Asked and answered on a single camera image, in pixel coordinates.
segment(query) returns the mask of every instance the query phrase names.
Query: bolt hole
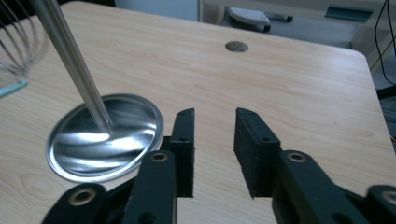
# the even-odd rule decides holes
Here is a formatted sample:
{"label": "bolt hole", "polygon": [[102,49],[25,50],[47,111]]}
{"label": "bolt hole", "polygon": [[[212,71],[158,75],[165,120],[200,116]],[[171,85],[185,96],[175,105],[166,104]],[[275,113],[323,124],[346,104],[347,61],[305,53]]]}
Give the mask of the bolt hole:
{"label": "bolt hole", "polygon": [[297,162],[305,162],[305,161],[306,161],[305,156],[303,156],[303,155],[300,154],[300,153],[295,153],[295,152],[293,152],[293,153],[290,153],[290,154],[288,155],[288,157],[289,157],[289,159],[290,159],[291,161],[297,161]]}
{"label": "bolt hole", "polygon": [[93,189],[79,189],[69,197],[69,203],[74,206],[80,206],[90,202],[96,196]]}
{"label": "bolt hole", "polygon": [[382,192],[382,197],[387,200],[389,203],[393,203],[396,205],[396,191],[386,190]]}
{"label": "bolt hole", "polygon": [[152,155],[151,159],[153,161],[166,161],[168,159],[168,156],[166,154],[159,152],[159,153]]}
{"label": "bolt hole", "polygon": [[146,212],[140,215],[139,224],[152,224],[155,221],[155,215],[151,212]]}
{"label": "bolt hole", "polygon": [[225,48],[231,52],[245,52],[248,50],[248,45],[240,41],[230,41],[225,45]]}
{"label": "bolt hole", "polygon": [[334,213],[332,214],[332,219],[339,224],[352,224],[352,220],[344,214]]}

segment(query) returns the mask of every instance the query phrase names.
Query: shiny metal disc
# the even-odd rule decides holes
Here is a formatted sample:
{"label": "shiny metal disc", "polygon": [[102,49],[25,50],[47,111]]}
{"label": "shiny metal disc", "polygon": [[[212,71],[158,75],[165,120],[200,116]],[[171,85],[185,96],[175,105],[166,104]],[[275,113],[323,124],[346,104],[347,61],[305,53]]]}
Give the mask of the shiny metal disc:
{"label": "shiny metal disc", "polygon": [[59,176],[99,182],[138,167],[163,139],[163,117],[150,101],[130,94],[103,97],[111,127],[99,127],[87,107],[68,113],[49,137],[47,160]]}

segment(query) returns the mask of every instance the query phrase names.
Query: white chair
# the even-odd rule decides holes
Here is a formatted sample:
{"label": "white chair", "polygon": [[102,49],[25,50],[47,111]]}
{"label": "white chair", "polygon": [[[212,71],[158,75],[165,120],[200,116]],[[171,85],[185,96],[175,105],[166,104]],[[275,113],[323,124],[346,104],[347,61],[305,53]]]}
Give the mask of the white chair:
{"label": "white chair", "polygon": [[[271,22],[262,11],[244,9],[240,7],[230,7],[229,13],[232,21],[241,21],[243,23],[252,25],[263,25],[263,31],[265,33],[271,30]],[[276,15],[282,17],[286,22],[293,21],[292,16]]]}

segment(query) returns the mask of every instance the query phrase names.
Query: gray floor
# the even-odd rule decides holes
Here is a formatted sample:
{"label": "gray floor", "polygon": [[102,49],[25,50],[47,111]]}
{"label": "gray floor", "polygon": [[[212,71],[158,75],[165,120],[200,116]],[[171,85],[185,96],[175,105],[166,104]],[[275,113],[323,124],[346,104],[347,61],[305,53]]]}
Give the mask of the gray floor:
{"label": "gray floor", "polygon": [[[299,39],[329,46],[350,49],[350,41],[357,30],[357,26],[328,21],[316,21],[304,18],[295,18],[292,22],[284,22],[275,15],[267,14],[271,20],[271,30],[267,35],[278,35],[292,39]],[[226,9],[222,26],[234,27],[236,29],[261,32],[263,26],[247,25],[241,22],[231,21]],[[396,83],[396,57],[393,51],[387,59],[384,59],[384,67],[387,77]],[[383,89],[391,86],[382,74],[381,67],[373,74],[373,81],[376,89]],[[389,134],[396,135],[396,96],[380,101],[387,122]]]}

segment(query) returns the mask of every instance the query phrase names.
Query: wire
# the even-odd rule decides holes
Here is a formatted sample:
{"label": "wire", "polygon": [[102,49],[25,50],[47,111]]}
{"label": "wire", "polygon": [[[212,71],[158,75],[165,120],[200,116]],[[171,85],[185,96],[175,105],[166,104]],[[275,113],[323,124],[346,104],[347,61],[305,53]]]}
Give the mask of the wire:
{"label": "wire", "polygon": [[392,22],[390,20],[390,13],[389,13],[389,0],[385,0],[384,5],[381,8],[381,12],[378,15],[378,19],[376,20],[376,24],[375,24],[375,46],[376,46],[376,50],[378,51],[379,54],[379,60],[381,62],[381,68],[382,68],[382,75],[384,76],[384,78],[387,80],[388,83],[392,84],[392,85],[396,85],[396,83],[390,81],[385,73],[385,68],[384,68],[384,61],[382,59],[382,54],[381,54],[381,50],[379,49],[378,46],[378,37],[376,35],[377,30],[378,30],[378,24],[379,24],[379,19],[382,16],[382,13],[384,12],[385,7],[387,7],[387,12],[388,12],[388,20],[389,20],[389,25],[390,25],[390,32],[392,34],[392,42],[393,42],[393,49],[395,50],[395,57],[396,57],[396,47],[395,47],[395,42],[394,42],[394,35],[393,35],[393,28],[392,28]]}

